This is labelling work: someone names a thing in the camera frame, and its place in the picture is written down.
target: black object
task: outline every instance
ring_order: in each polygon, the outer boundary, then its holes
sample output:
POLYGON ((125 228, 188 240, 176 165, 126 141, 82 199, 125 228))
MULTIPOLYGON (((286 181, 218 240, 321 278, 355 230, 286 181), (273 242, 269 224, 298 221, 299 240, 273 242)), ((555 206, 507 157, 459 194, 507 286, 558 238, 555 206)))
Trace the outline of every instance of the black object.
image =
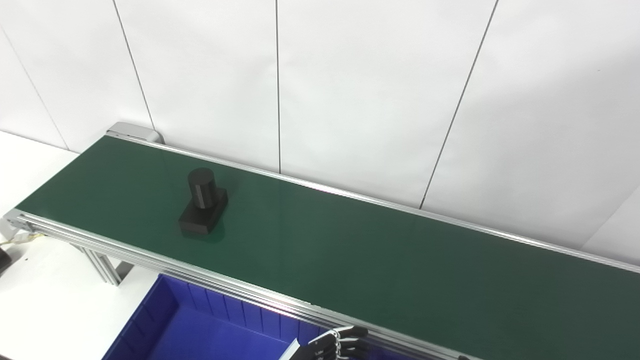
POLYGON ((11 258, 3 249, 0 249, 0 272, 3 272, 9 265, 11 265, 11 258))
POLYGON ((213 171, 208 168, 195 169, 189 173, 188 180, 191 201, 182 212, 178 223, 184 231, 209 234, 227 207, 227 191, 216 187, 213 171))
POLYGON ((359 326, 345 326, 329 330, 309 344, 300 346, 298 340, 289 345, 280 360, 365 360, 368 356, 369 345, 362 339, 369 331, 359 326))

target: blue plastic container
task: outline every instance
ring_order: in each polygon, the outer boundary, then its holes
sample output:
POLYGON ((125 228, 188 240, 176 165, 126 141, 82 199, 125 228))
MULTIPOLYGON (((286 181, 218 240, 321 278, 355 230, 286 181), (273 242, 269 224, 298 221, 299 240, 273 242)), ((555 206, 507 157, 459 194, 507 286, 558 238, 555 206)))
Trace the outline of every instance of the blue plastic container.
MULTIPOLYGON (((278 360, 324 329, 158 276, 103 360, 278 360)), ((370 360, 408 360, 374 348, 370 360)))

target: wall panel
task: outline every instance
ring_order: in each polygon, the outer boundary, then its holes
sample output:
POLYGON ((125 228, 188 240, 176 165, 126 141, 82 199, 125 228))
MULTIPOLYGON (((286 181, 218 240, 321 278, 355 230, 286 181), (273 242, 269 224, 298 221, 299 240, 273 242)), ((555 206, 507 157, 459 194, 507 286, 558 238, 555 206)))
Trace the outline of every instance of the wall panel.
POLYGON ((275 2, 116 3, 166 142, 277 171, 275 2))
POLYGON ((111 1, 2 1, 0 24, 72 151, 117 121, 151 126, 111 1))
POLYGON ((1 29, 0 64, 0 131, 66 149, 1 29))
POLYGON ((279 0, 282 172, 417 207, 493 4, 279 0))
POLYGON ((581 247, 640 183, 639 13, 501 1, 424 209, 581 247))

